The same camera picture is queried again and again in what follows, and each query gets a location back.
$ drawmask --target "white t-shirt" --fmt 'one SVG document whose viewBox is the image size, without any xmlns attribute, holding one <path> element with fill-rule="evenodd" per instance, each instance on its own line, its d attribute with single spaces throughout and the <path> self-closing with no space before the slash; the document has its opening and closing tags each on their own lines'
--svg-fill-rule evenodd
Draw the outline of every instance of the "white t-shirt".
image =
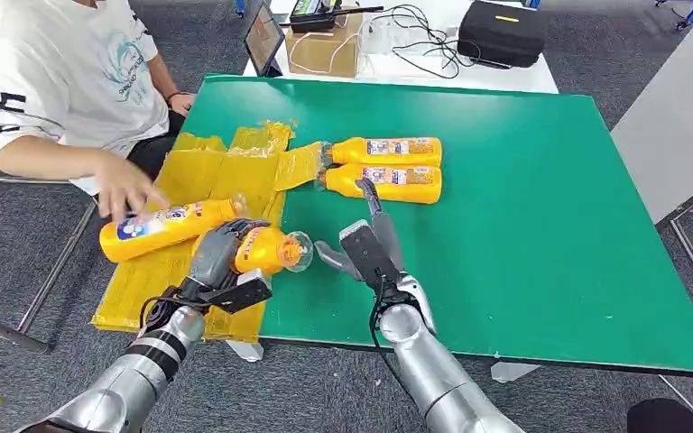
<svg viewBox="0 0 693 433">
<path fill-rule="evenodd" d="M 166 133 L 146 63 L 157 54 L 127 0 L 0 0 L 0 150 L 34 135 L 126 156 Z M 71 181 L 99 192 L 93 178 Z"/>
</svg>

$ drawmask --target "black pants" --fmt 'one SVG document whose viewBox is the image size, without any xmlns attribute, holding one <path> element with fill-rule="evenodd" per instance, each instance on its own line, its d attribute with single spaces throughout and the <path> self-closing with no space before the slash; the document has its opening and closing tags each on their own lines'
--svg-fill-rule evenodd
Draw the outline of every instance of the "black pants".
<svg viewBox="0 0 693 433">
<path fill-rule="evenodd" d="M 127 159 L 144 171 L 144 174 L 149 176 L 151 180 L 155 180 L 161 171 L 163 161 L 166 159 L 166 153 L 171 151 L 171 147 L 179 135 L 182 124 L 184 124 L 184 116 L 170 110 L 169 132 L 141 140 L 134 145 Z"/>
<path fill-rule="evenodd" d="M 645 400 L 628 410 L 628 433 L 693 433 L 693 412 L 675 400 Z"/>
</svg>

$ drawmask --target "robot forearm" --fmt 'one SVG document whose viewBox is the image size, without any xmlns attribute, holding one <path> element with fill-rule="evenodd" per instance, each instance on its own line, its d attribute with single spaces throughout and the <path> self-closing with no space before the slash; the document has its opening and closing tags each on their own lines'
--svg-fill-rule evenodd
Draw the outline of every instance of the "robot forearm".
<svg viewBox="0 0 693 433">
<path fill-rule="evenodd" d="M 201 312 L 179 307 L 165 325 L 134 340 L 88 390 L 17 432 L 139 432 L 203 327 Z"/>
<path fill-rule="evenodd" d="M 524 433 L 487 399 L 430 333 L 416 308 L 409 304 L 389 307 L 379 327 L 397 354 L 402 382 L 431 431 Z"/>
</svg>

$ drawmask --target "black case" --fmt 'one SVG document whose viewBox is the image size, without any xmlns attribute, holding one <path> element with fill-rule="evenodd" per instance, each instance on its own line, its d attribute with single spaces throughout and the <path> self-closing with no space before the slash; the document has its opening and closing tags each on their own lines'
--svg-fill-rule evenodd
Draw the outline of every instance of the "black case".
<svg viewBox="0 0 693 433">
<path fill-rule="evenodd" d="M 463 56 L 527 68 L 544 45 L 538 11 L 475 1 L 461 23 L 457 47 Z"/>
</svg>

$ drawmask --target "cardboard box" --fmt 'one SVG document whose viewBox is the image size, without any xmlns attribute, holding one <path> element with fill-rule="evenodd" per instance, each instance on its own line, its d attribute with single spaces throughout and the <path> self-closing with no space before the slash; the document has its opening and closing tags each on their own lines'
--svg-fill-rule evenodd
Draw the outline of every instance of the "cardboard box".
<svg viewBox="0 0 693 433">
<path fill-rule="evenodd" d="M 362 14 L 344 15 L 344 18 L 337 19 L 337 23 L 336 27 L 326 32 L 294 33 L 290 30 L 286 32 L 285 49 L 288 52 L 288 66 L 292 73 L 355 77 L 359 54 L 356 34 L 363 23 L 363 16 Z M 333 67 L 330 68 L 330 59 L 336 50 L 338 52 L 333 58 Z"/>
</svg>

